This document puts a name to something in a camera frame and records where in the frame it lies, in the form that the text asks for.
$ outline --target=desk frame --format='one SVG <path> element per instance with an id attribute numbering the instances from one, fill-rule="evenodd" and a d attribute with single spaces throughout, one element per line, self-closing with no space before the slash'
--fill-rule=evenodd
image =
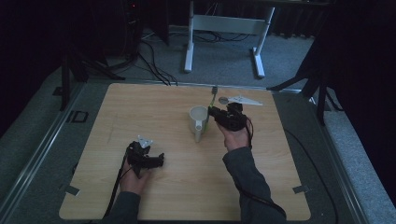
<path id="1" fill-rule="evenodd" d="M 194 2 L 190 1 L 190 19 L 189 19 L 189 44 L 187 46 L 186 62 L 184 71 L 192 71 L 192 54 L 194 52 L 193 31 L 206 30 L 223 33 L 238 33 L 247 35 L 259 35 L 257 48 L 253 48 L 253 58 L 256 64 L 257 75 L 265 77 L 264 67 L 262 66 L 262 46 L 268 33 L 275 8 L 269 7 L 265 20 L 252 20 L 219 16 L 194 15 Z"/>

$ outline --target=forearm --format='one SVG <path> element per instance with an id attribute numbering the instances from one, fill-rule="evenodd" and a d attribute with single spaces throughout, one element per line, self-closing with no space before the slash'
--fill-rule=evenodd
<path id="1" fill-rule="evenodd" d="M 137 213 L 139 211 L 140 196 L 132 192 L 121 192 L 111 209 L 110 214 L 104 217 L 99 223 L 137 223 Z"/>
<path id="2" fill-rule="evenodd" d="M 228 152 L 223 161 L 233 181 L 239 188 L 268 202 L 272 202 L 271 191 L 264 176 L 257 170 L 251 150 L 241 147 Z M 240 195 L 241 221 L 243 223 L 286 223 L 286 219 L 274 208 Z"/>

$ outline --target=white mug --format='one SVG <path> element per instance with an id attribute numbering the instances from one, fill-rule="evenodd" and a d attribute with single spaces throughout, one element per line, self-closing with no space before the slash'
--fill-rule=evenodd
<path id="1" fill-rule="evenodd" d="M 201 135 L 205 131 L 207 120 L 207 108 L 201 105 L 190 110 L 190 129 L 195 133 L 195 142 L 201 141 Z"/>

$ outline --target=wooden table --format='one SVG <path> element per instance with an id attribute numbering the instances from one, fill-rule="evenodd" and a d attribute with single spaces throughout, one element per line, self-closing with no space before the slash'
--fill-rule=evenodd
<path id="1" fill-rule="evenodd" d="M 307 220 L 310 211 L 276 105 L 269 91 L 219 88 L 220 96 L 243 96 L 263 102 L 244 105 L 252 118 L 253 155 L 274 201 L 288 220 Z M 98 219 L 104 215 L 125 148 L 140 134 L 154 140 L 150 156 L 165 154 L 142 195 L 142 220 L 239 220 L 239 193 L 222 161 L 223 136 L 210 118 L 199 143 L 189 129 L 189 110 L 209 105 L 210 87 L 168 87 L 112 84 L 109 86 L 71 186 L 60 210 L 64 219 Z M 215 102 L 225 109 L 225 105 Z"/>

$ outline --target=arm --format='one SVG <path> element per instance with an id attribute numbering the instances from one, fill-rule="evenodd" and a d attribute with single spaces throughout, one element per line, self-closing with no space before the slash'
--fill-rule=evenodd
<path id="1" fill-rule="evenodd" d="M 128 161 L 126 161 L 123 165 L 122 173 L 123 175 L 120 180 L 120 194 L 117 197 L 110 214 L 107 217 L 104 217 L 99 222 L 100 224 L 137 223 L 140 195 L 146 186 L 151 171 L 148 170 L 138 178 L 134 171 L 131 170 Z"/>
<path id="2" fill-rule="evenodd" d="M 230 132 L 218 126 L 224 134 L 224 146 L 228 150 L 223 161 L 235 185 L 272 203 L 270 188 L 264 176 L 257 170 L 248 147 L 248 132 L 245 129 Z M 242 223 L 286 223 L 286 219 L 275 208 L 256 202 L 241 192 L 239 204 Z"/>

